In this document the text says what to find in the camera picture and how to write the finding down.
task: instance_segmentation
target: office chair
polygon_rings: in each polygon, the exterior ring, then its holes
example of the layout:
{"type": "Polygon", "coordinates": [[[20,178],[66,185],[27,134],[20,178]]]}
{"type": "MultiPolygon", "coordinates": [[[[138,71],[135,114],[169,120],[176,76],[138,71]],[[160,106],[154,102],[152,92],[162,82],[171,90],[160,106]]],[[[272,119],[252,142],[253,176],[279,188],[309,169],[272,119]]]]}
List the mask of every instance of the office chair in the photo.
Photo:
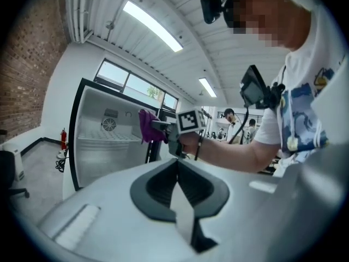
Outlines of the office chair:
{"type": "Polygon", "coordinates": [[[13,180],[15,179],[15,156],[9,151],[0,151],[0,182],[1,189],[8,196],[24,193],[26,198],[29,198],[29,192],[26,188],[10,189],[13,180]]]}

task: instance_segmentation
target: white t-shirt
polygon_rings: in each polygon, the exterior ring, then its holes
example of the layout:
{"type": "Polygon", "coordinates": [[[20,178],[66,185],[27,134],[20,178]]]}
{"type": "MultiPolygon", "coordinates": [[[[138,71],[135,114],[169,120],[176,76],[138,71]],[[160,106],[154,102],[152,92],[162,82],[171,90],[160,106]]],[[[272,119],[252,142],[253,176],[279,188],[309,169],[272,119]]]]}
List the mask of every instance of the white t-shirt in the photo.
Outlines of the white t-shirt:
{"type": "Polygon", "coordinates": [[[253,126],[248,126],[244,128],[242,144],[247,145],[252,142],[256,134],[256,128],[253,126]]]}
{"type": "MultiPolygon", "coordinates": [[[[282,81],[285,91],[280,106],[276,113],[265,110],[255,135],[258,142],[280,144],[281,171],[290,164],[305,161],[309,154],[328,144],[310,103],[338,70],[346,52],[347,44],[331,13],[324,6],[317,6],[311,13],[307,40],[301,48],[286,56],[282,81]]],[[[284,68],[274,81],[281,83],[284,68]]]]}
{"type": "Polygon", "coordinates": [[[227,132],[227,141],[230,141],[236,132],[240,129],[241,123],[239,120],[235,120],[235,123],[231,123],[228,127],[228,132],[227,132]]]}

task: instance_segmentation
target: ceiling light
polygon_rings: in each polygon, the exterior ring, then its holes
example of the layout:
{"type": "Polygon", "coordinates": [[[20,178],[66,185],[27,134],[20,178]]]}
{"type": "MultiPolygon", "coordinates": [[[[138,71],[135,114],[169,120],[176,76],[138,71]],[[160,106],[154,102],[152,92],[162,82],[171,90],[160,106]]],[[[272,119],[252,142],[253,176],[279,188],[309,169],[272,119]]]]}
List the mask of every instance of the ceiling light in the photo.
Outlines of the ceiling light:
{"type": "Polygon", "coordinates": [[[138,19],[151,31],[158,35],[174,52],[180,51],[183,47],[176,39],[164,29],[164,27],[158,23],[153,17],[143,11],[140,7],[134,3],[128,1],[124,7],[124,11],[131,16],[138,19]]]}
{"type": "Polygon", "coordinates": [[[199,79],[200,83],[204,86],[204,88],[207,90],[208,94],[211,95],[211,97],[217,97],[217,95],[214,93],[211,85],[209,85],[206,78],[199,79]]]}

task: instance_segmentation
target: man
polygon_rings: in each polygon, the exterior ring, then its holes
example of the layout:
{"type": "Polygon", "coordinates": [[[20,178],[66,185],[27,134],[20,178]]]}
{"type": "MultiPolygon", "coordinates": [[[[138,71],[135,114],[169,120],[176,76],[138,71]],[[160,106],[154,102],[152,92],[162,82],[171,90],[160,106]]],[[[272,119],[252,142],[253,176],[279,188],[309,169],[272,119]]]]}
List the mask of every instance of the man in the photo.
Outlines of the man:
{"type": "Polygon", "coordinates": [[[248,128],[243,133],[243,145],[250,144],[252,140],[254,139],[256,134],[256,121],[251,118],[249,121],[248,128]]]}
{"type": "MultiPolygon", "coordinates": [[[[224,111],[224,117],[229,122],[228,132],[227,132],[227,139],[224,141],[225,144],[229,144],[230,140],[234,137],[236,132],[238,132],[241,123],[239,120],[236,119],[235,112],[233,109],[226,109],[224,111]]],[[[239,133],[233,140],[231,144],[239,144],[241,141],[241,133],[239,133]]]]}
{"type": "MultiPolygon", "coordinates": [[[[279,149],[279,170],[303,162],[328,144],[310,103],[340,67],[347,46],[323,5],[312,11],[291,0],[227,0],[225,20],[246,32],[290,50],[275,81],[285,85],[281,103],[266,109],[254,140],[247,145],[226,145],[204,139],[199,157],[211,164],[246,172],[267,167],[279,149]]],[[[198,137],[180,137],[185,152],[196,152],[198,137]]]]}
{"type": "Polygon", "coordinates": [[[223,139],[223,130],[224,130],[223,128],[219,129],[218,136],[217,136],[218,140],[222,140],[223,139]]]}

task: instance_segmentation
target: brick wall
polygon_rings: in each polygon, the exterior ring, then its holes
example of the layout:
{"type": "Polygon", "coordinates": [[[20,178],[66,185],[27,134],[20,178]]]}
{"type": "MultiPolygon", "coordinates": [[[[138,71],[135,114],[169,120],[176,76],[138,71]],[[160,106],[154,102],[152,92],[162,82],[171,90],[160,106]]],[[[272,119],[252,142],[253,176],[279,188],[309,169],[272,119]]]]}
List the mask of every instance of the brick wall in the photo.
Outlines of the brick wall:
{"type": "Polygon", "coordinates": [[[0,144],[40,126],[50,77],[70,42],[65,0],[31,0],[0,57],[0,144]]]}

